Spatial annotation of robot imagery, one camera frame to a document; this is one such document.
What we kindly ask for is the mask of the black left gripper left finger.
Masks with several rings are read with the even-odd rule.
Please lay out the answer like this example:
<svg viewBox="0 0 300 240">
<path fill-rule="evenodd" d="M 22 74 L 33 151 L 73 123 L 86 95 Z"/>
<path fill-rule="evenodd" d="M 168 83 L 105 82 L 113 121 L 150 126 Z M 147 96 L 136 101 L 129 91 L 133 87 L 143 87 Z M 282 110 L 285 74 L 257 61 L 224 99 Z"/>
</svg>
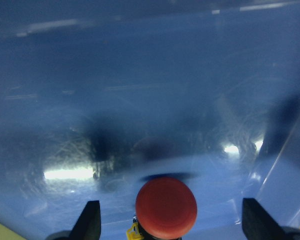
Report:
<svg viewBox="0 0 300 240">
<path fill-rule="evenodd" d="M 101 208 L 98 200 L 88 201 L 66 240 L 99 240 Z"/>
</svg>

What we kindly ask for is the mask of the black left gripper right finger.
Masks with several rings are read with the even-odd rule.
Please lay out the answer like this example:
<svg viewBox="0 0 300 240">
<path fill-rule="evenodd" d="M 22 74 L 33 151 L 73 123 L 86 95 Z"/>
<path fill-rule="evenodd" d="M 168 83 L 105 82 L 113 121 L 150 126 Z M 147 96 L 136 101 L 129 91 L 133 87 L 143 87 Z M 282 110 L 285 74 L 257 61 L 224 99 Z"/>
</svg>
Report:
<svg viewBox="0 0 300 240">
<path fill-rule="evenodd" d="M 242 200 L 242 231 L 247 240 L 286 240 L 286 233 L 254 198 Z"/>
</svg>

